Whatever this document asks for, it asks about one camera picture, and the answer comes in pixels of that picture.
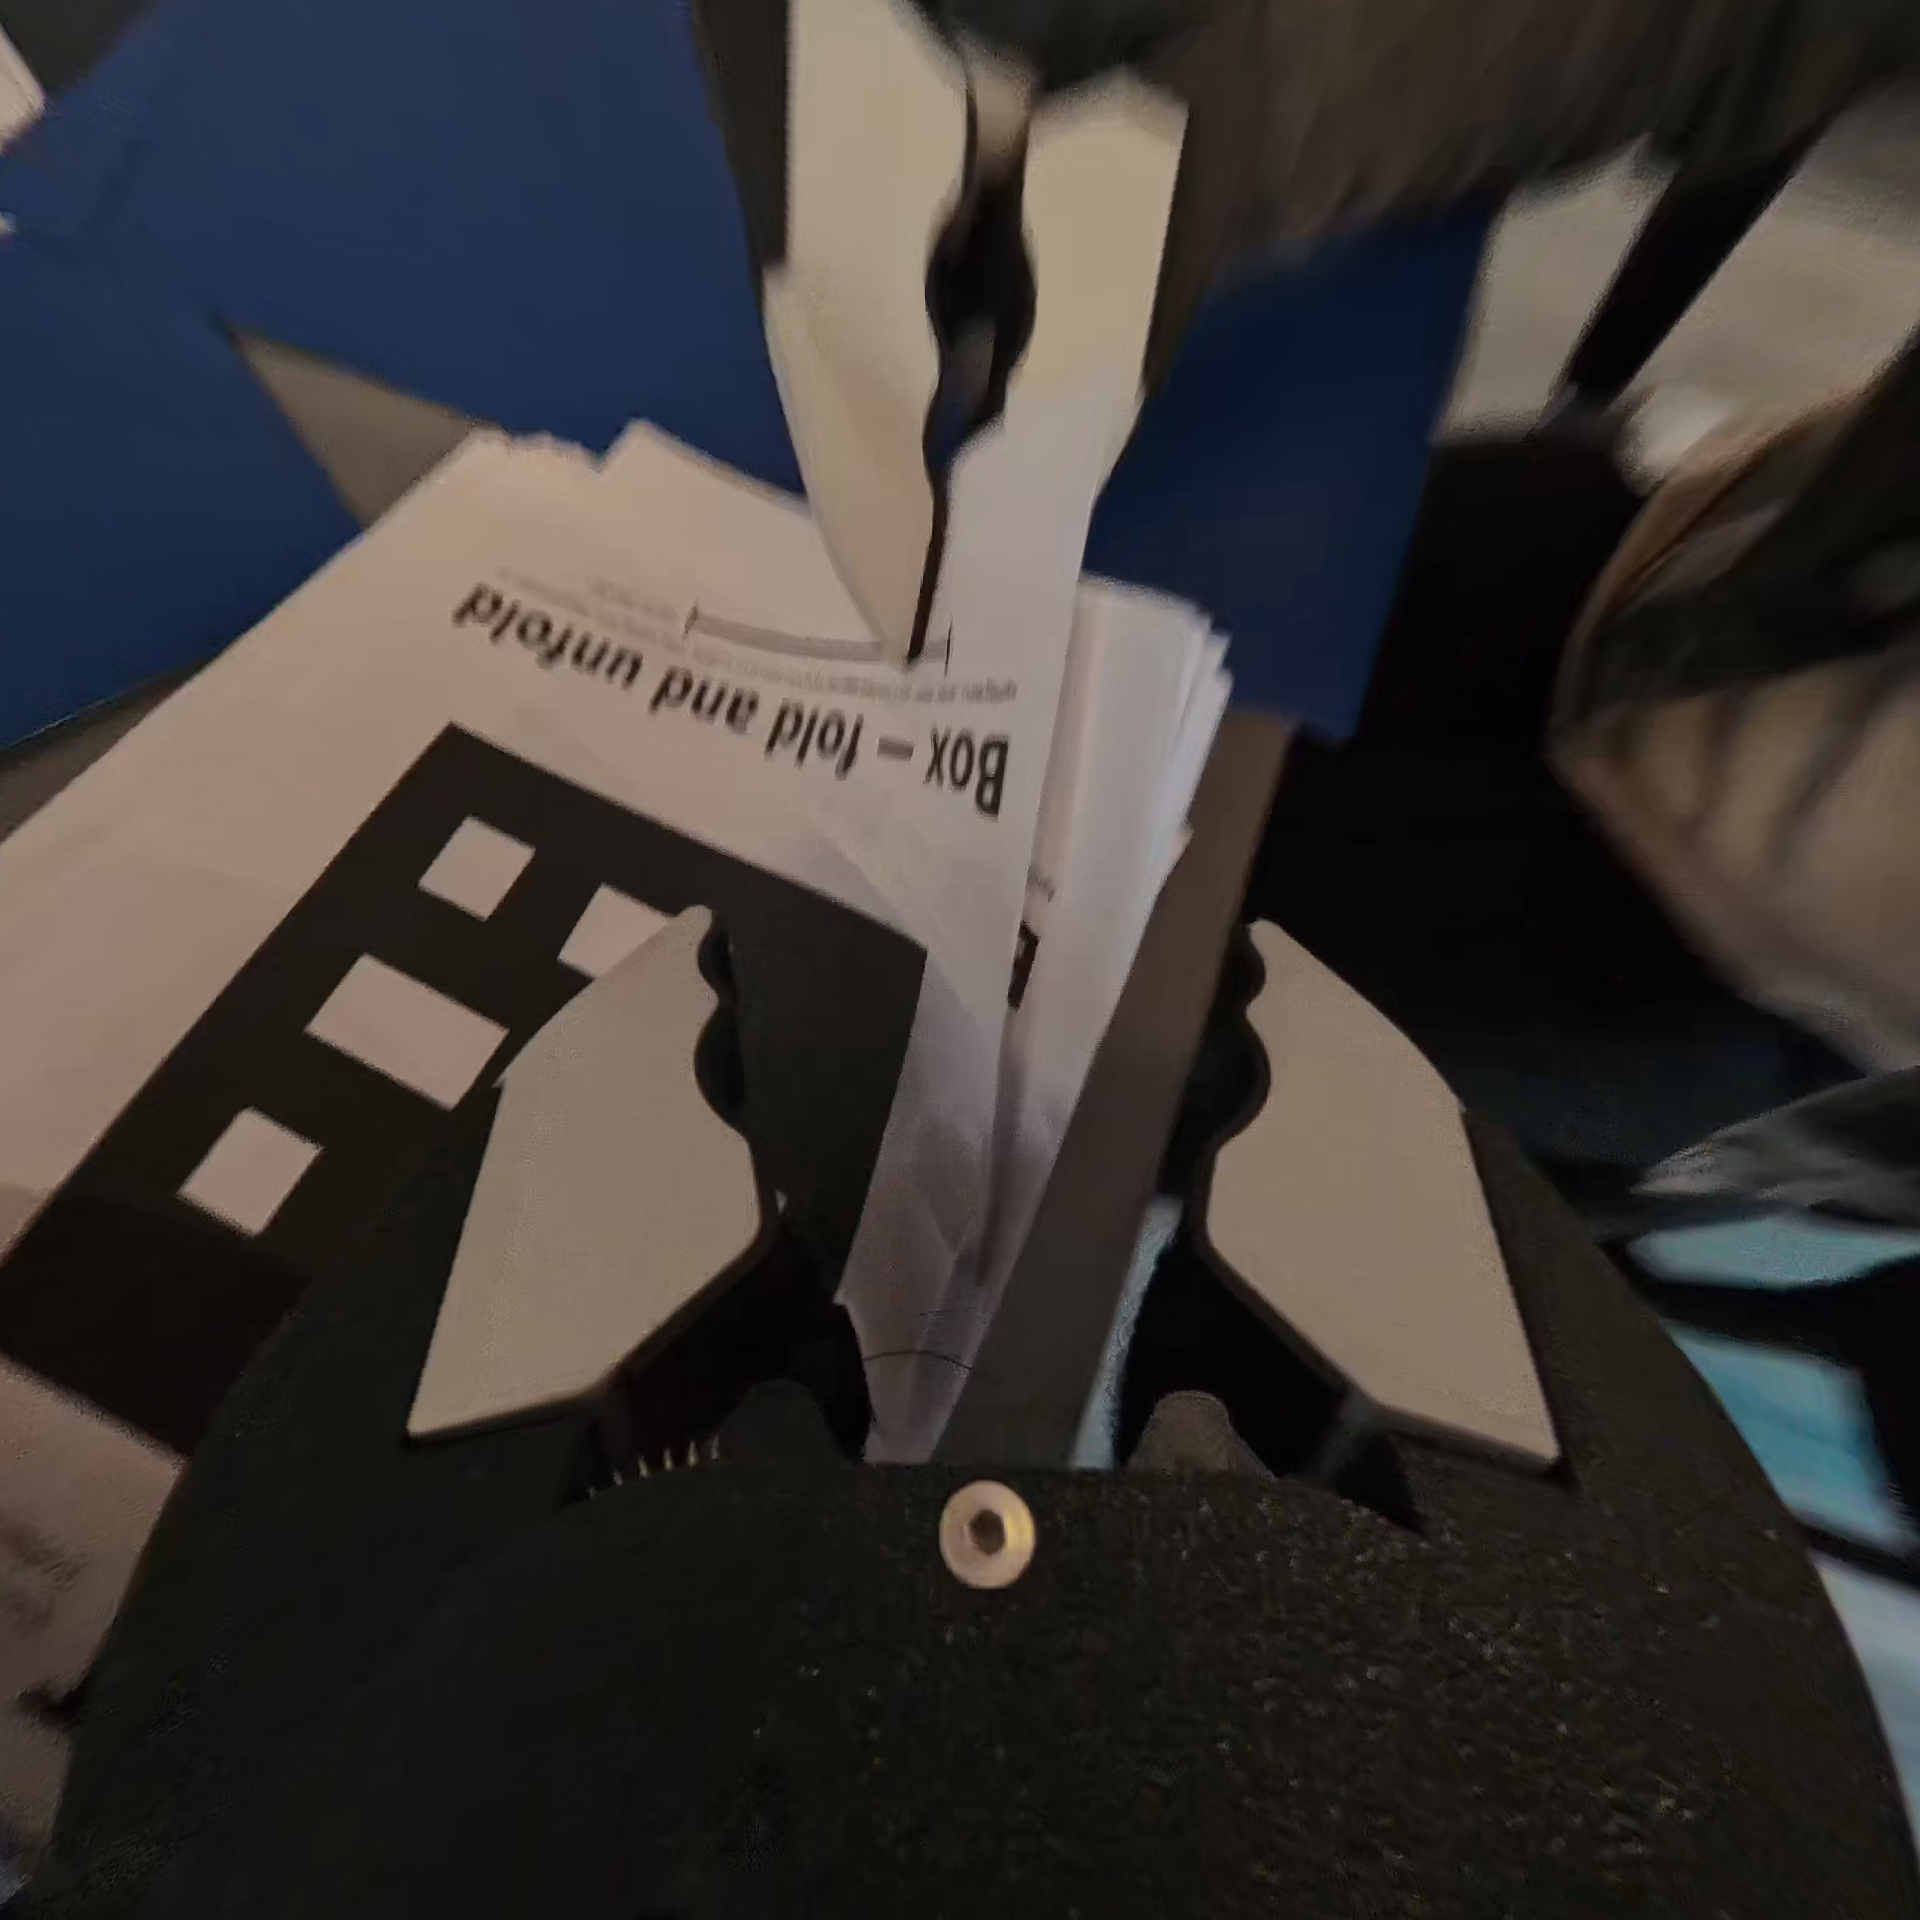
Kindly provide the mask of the person's pale shirt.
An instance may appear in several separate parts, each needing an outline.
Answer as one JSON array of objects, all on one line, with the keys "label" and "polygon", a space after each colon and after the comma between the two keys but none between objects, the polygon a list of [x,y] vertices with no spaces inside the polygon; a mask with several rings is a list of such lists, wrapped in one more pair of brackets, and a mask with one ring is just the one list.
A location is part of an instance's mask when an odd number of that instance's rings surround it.
[{"label": "person's pale shirt", "polygon": [[1574,615],[1545,746],[1691,945],[1749,1001],[1867,1072],[1917,1055],[1914,624],[1814,661],[1691,664],[1635,612],[1698,612],[1835,450],[1840,413],[1705,441]]}]

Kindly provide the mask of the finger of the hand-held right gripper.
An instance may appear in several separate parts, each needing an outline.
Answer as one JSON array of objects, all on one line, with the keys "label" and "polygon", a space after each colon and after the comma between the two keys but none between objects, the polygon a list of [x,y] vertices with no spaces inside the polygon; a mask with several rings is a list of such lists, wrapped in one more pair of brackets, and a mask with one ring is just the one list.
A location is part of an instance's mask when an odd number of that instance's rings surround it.
[{"label": "finger of the hand-held right gripper", "polygon": [[967,88],[967,168],[928,261],[941,384],[928,406],[928,615],[1023,529],[1081,569],[1091,508],[1135,431],[1165,276],[1186,108],[1160,87]]},{"label": "finger of the hand-held right gripper", "polygon": [[938,576],[928,272],[967,206],[974,90],[913,5],[783,12],[783,234],[761,319],[826,558],[874,655],[913,661]]}]

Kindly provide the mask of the thin bundle of paper pages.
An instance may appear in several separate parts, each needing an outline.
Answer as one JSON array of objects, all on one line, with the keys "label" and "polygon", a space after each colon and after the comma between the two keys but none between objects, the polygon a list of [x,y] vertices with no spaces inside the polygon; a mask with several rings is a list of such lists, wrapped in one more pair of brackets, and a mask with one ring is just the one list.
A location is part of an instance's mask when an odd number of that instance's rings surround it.
[{"label": "thin bundle of paper pages", "polygon": [[1083,576],[998,1024],[991,1164],[968,1247],[915,1343],[867,1354],[867,1455],[929,1455],[1063,1154],[1231,694],[1201,610]]}]

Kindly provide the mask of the open blue paper folder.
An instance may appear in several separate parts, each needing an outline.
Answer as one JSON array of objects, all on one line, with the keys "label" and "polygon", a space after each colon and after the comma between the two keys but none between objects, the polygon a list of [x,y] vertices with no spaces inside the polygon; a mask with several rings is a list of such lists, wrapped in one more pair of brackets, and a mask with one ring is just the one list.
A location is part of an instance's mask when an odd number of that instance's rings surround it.
[{"label": "open blue paper folder", "polygon": [[3,238],[3,746],[207,661],[355,534],[202,301]]}]

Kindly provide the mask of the black metal chair frame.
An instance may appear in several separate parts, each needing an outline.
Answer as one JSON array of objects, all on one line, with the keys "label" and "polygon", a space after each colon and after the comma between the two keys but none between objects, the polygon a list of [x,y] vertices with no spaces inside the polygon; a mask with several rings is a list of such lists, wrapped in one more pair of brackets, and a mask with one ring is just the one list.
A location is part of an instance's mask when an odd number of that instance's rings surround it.
[{"label": "black metal chair frame", "polygon": [[1818,133],[1806,134],[1739,172],[1670,175],[1576,338],[1535,423],[1539,436],[1601,444],[1617,434],[1623,396],[1816,141]]}]

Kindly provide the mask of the stack of printed marker sheets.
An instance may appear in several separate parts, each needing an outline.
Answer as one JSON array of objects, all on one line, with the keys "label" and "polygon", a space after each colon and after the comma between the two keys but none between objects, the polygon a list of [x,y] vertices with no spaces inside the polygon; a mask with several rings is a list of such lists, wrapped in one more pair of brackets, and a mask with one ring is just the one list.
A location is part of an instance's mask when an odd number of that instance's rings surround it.
[{"label": "stack of printed marker sheets", "polygon": [[3,838],[3,1254],[447,729],[918,944],[906,1114],[849,1302],[880,1439],[928,1448],[987,1302],[1001,1033],[1088,504],[1064,431],[961,454],[929,655],[882,661],[814,518],[631,425],[479,431]]}]

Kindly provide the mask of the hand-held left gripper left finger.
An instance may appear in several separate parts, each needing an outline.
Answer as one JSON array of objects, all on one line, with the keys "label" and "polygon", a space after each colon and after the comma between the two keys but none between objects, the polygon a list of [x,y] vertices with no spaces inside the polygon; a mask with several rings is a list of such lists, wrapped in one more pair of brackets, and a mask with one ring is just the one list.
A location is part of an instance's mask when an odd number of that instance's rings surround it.
[{"label": "hand-held left gripper left finger", "polygon": [[699,1076],[722,1012],[697,902],[574,993],[499,1073],[407,1436],[602,1400],[761,1247],[747,1137]]}]

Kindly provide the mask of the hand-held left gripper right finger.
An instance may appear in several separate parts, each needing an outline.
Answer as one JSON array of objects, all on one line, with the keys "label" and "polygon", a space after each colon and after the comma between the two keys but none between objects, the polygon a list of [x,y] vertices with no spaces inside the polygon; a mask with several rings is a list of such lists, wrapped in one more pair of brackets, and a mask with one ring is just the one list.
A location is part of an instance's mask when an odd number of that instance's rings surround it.
[{"label": "hand-held left gripper right finger", "polygon": [[1559,1436],[1448,1082],[1279,926],[1246,937],[1264,1090],[1213,1151],[1206,1250],[1368,1425],[1551,1470]]}]

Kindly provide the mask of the blue cardboard sheets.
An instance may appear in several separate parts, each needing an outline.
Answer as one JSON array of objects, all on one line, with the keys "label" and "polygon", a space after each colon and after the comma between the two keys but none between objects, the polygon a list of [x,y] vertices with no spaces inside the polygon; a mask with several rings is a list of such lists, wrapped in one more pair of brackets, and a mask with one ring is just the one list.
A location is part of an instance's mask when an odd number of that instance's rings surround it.
[{"label": "blue cardboard sheets", "polygon": [[[427,454],[449,454],[456,426],[473,420],[451,410],[378,388],[291,348],[248,342],[241,356],[265,377],[267,396],[288,413],[305,450],[320,454],[326,480],[346,481],[353,509],[392,508],[399,481],[427,477]],[[105,828],[158,821],[158,802],[136,805],[105,793],[106,781],[93,768],[106,760],[117,774],[133,773],[121,752],[130,735],[153,750],[163,745],[153,712],[169,702],[138,692],[117,704],[106,718],[62,725],[53,742],[3,753],[3,1010],[24,1008],[24,964],[47,954],[58,976],[80,981],[80,960],[110,957],[105,984],[88,986],[87,1006],[101,1010],[130,1004],[142,983],[121,964],[133,935],[87,930],[35,930],[56,898],[82,880],[82,852],[101,840],[91,812],[106,805]],[[987,1439],[1023,1465],[1045,1455],[1066,1458],[1066,1414],[1072,1414],[1072,1462],[1088,1465],[1117,1441],[1086,1437],[1113,1428],[1117,1414],[1091,1413],[1105,1376],[1120,1368],[1105,1357],[1109,1332],[1144,1292],[1139,1261],[1120,1279],[1117,1234],[1128,1228],[1133,1188],[1146,1142],[1170,1141],[1177,1090],[1199,1048],[1199,989],[1215,984],[1230,949],[1227,878],[1246,880],[1254,829],[1254,796],[1261,806],[1272,797],[1277,774],[1247,773],[1239,735],[1230,737],[1230,778],[1215,809],[1215,793],[1201,774],[1201,854],[1199,880],[1177,880],[1177,902],[1157,902],[1120,1006],[1094,1055],[1088,1086],[1073,1109],[1063,1154],[1056,1164],[1039,1218],[1010,1278],[1013,1292],[1001,1308],[998,1332],[987,1357],[998,1370],[978,1391],[954,1402],[949,1437]],[[118,1113],[146,1095],[150,1073],[112,1109]],[[105,1197],[70,1202],[55,1197],[49,1178],[23,1184],[3,1174],[3,1380],[33,1376],[47,1393],[95,1407],[95,1420],[113,1420],[146,1432],[150,1448],[187,1454],[206,1430],[209,1413],[238,1377],[267,1332],[291,1309],[298,1288],[345,1245],[342,1234],[358,1231],[381,1209],[390,1178],[421,1154],[430,1137],[446,1132],[440,1109],[421,1105],[424,1095],[346,1095],[339,1141],[326,1135],[326,1149],[302,1167],[275,1213],[259,1224],[265,1239],[240,1231],[224,1213],[175,1202],[154,1185],[161,1170],[184,1174],[175,1151],[178,1124],[161,1120],[163,1154],[142,1142],[135,1128],[133,1160],[113,1141],[106,1120],[91,1127],[85,1145],[105,1174],[82,1172]]]}]

